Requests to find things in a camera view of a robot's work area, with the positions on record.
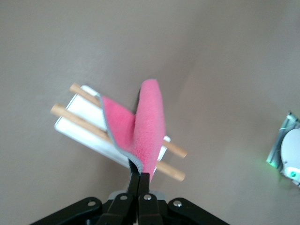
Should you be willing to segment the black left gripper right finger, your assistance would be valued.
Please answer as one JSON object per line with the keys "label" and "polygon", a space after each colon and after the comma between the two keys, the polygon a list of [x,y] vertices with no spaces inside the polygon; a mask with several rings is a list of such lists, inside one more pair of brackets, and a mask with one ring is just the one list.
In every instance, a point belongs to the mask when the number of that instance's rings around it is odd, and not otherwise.
{"label": "black left gripper right finger", "polygon": [[139,225],[230,225],[191,201],[166,202],[149,191],[150,175],[142,173],[137,188]]}

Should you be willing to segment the white rack with wooden rods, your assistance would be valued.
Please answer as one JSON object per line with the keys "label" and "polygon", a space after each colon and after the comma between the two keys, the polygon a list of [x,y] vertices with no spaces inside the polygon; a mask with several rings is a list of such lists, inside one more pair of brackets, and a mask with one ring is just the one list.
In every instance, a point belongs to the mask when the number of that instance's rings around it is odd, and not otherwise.
{"label": "white rack with wooden rods", "polygon": [[[132,163],[127,157],[119,153],[107,133],[103,110],[98,97],[100,93],[86,85],[73,84],[70,89],[74,93],[67,106],[55,104],[51,113],[58,117],[55,129],[83,144],[84,146],[102,154],[114,162],[129,168]],[[155,171],[160,171],[167,176],[183,181],[185,174],[171,165],[163,162],[162,158],[166,151],[184,158],[187,152],[170,141],[165,135],[161,147]]]}

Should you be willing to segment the grey and pink towel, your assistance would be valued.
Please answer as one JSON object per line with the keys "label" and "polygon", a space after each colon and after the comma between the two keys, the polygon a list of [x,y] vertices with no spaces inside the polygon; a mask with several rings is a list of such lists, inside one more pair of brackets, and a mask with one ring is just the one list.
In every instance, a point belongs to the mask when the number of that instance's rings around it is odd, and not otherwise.
{"label": "grey and pink towel", "polygon": [[141,84],[135,113],[106,96],[100,95],[98,99],[114,147],[139,173],[148,173],[152,178],[166,133],[163,98],[157,80],[148,79]]}

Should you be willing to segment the brown table cover sheet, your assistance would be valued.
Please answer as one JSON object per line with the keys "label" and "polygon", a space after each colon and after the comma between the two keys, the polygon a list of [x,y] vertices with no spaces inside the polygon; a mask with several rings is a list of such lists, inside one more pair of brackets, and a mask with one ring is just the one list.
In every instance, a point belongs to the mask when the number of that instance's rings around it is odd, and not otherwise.
{"label": "brown table cover sheet", "polygon": [[300,0],[0,0],[0,225],[85,197],[105,202],[125,167],[54,129],[73,83],[135,109],[154,78],[167,134],[187,150],[151,190],[230,225],[300,225],[300,188],[266,159],[300,118]]}

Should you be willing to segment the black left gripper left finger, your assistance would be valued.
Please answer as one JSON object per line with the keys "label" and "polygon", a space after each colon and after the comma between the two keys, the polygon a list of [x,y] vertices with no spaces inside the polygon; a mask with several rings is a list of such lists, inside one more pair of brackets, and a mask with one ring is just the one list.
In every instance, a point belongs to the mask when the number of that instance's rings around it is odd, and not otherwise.
{"label": "black left gripper left finger", "polygon": [[102,203],[96,197],[87,197],[30,225],[131,225],[140,174],[137,167],[129,164],[130,182],[127,191]]}

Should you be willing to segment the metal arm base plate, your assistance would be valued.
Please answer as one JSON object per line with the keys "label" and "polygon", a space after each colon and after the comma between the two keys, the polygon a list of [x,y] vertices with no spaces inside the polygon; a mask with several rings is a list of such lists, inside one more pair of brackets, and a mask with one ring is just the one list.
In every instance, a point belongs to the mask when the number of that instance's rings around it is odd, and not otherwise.
{"label": "metal arm base plate", "polygon": [[266,161],[300,187],[300,119],[292,112],[281,125]]}

